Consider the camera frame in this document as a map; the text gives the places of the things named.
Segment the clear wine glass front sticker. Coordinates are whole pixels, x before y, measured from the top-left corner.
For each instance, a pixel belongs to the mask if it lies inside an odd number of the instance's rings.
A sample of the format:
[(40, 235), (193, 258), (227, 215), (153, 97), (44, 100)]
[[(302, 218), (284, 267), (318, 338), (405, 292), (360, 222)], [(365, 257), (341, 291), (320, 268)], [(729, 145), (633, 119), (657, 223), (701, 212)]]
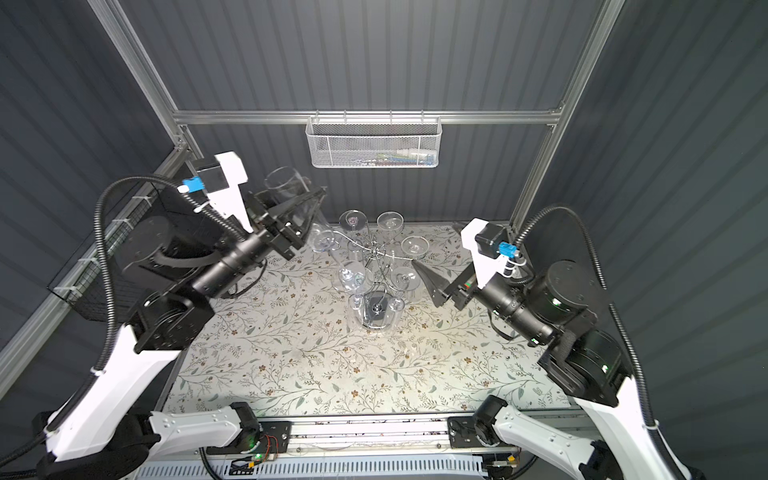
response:
[(365, 294), (373, 286), (370, 272), (361, 264), (355, 263), (342, 266), (337, 277), (341, 290), (349, 295), (350, 309), (355, 314), (361, 314), (364, 310)]

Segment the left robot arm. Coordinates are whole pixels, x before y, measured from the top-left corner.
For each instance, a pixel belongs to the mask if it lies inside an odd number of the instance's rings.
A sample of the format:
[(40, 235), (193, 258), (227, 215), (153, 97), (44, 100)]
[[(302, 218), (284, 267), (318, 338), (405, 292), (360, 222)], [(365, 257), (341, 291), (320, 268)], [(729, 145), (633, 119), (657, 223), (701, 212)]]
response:
[(267, 193), (259, 193), (247, 209), (258, 230), (227, 252), (206, 257), (162, 259), (160, 246), (168, 232), (155, 219), (140, 224), (137, 262), (190, 273), (153, 291), (127, 321), (109, 323), (107, 357), (41, 429), (47, 453), (37, 465), (37, 477), (120, 479), (155, 456), (208, 447), (254, 451), (264, 435), (244, 402), (180, 416), (138, 410), (134, 404), (213, 317), (210, 299), (227, 293), (270, 252), (289, 260), (305, 245), (325, 195), (325, 188), (317, 186), (276, 204), (269, 202)]

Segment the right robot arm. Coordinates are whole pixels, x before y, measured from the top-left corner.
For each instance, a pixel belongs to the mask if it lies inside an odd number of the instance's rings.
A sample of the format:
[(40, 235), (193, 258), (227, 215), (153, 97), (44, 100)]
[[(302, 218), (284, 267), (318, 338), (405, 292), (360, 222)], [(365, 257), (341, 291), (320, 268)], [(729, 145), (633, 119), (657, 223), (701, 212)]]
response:
[(573, 479), (701, 479), (701, 470), (671, 451), (656, 421), (647, 422), (640, 385), (618, 342), (596, 327), (595, 307), (605, 290), (580, 265), (562, 260), (518, 288), (500, 274), (486, 284), (473, 266), (453, 282), (415, 262), (435, 305), (472, 299), (527, 340), (544, 347), (538, 360), (547, 377), (574, 399), (597, 428), (597, 440), (577, 437), (536, 420), (490, 395), (463, 434), (481, 444), (514, 445)]

